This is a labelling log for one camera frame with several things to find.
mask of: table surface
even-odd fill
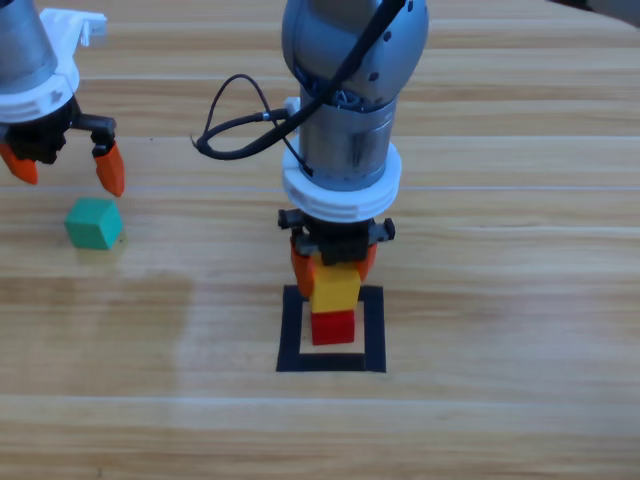
[[[83,135],[37,187],[2,175],[0,478],[639,478],[640,34],[431,1],[394,132],[399,233],[369,282],[389,371],[279,374],[282,145],[222,163],[189,135],[234,73],[296,94],[284,5],[55,2],[110,17],[78,98],[118,120],[126,234],[69,244],[77,198],[107,198]],[[257,110],[239,83],[217,118]]]

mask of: stacked blocks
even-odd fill
[[[122,219],[113,200],[80,198],[65,227],[76,248],[110,250],[122,232]]]
[[[353,343],[361,283],[357,265],[327,267],[318,258],[314,262],[313,277],[313,293],[309,299],[313,344]]]

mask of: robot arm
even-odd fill
[[[640,28],[640,2],[637,0],[552,0],[555,3],[599,13]]]
[[[37,161],[53,164],[69,128],[87,130],[104,188],[124,191],[124,164],[115,121],[85,115],[75,92],[80,75],[73,59],[78,43],[106,35],[99,13],[46,9],[32,0],[0,0],[0,155],[21,180],[36,184]]]

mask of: black tape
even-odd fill
[[[589,6],[588,0],[551,0],[553,3],[559,3],[566,7],[578,8],[587,12],[593,12],[593,8]]]
[[[386,373],[384,291],[382,287],[362,287],[359,300],[364,303],[365,353],[301,354],[302,306],[307,299],[297,286],[285,286],[276,371]]]

